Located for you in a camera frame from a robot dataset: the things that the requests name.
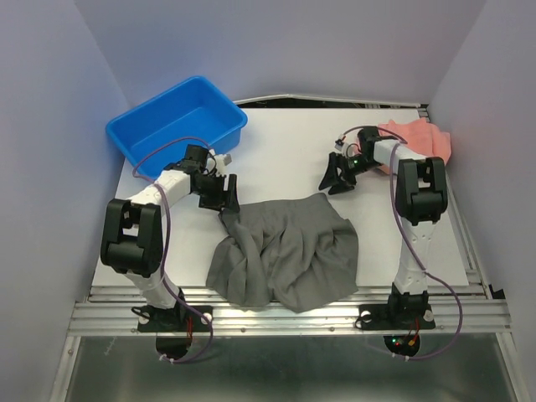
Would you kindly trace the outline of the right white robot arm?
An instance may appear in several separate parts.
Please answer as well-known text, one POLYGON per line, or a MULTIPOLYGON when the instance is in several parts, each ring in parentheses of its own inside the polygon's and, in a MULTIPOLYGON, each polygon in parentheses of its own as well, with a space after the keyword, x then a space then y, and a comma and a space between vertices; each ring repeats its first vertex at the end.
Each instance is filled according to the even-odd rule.
POLYGON ((411 150, 408 142, 378 126, 356 126, 355 142, 342 134, 328 156, 319 184, 329 194, 346 193, 357 176, 373 168, 389 170, 389 191, 395 223, 402 236, 399 268, 388 301, 365 307, 360 322, 367 329, 431 325, 426 260, 432 235, 448 206, 445 163, 411 150))

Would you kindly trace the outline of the grey skirt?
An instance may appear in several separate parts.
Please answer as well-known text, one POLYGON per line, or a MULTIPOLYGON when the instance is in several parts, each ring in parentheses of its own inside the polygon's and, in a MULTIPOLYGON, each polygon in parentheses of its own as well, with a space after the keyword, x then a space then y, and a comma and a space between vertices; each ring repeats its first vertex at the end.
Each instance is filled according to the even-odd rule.
POLYGON ((227 235, 206 285, 228 302, 306 312, 357 291, 358 235, 325 194, 244 204, 219 219, 227 235))

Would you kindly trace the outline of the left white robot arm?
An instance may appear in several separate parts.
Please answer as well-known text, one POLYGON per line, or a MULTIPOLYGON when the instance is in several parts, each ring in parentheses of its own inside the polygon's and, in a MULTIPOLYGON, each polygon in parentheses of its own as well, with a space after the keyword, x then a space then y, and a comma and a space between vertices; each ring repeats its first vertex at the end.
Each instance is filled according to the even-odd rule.
POLYGON ((165 166, 139 193, 112 199, 106 206, 100 261, 128 279, 146 300, 133 308, 141 332, 177 331, 194 313, 183 290, 165 272, 171 207, 195 194, 201 209, 240 209, 237 177, 226 174, 229 154, 189 144, 184 157, 165 166))

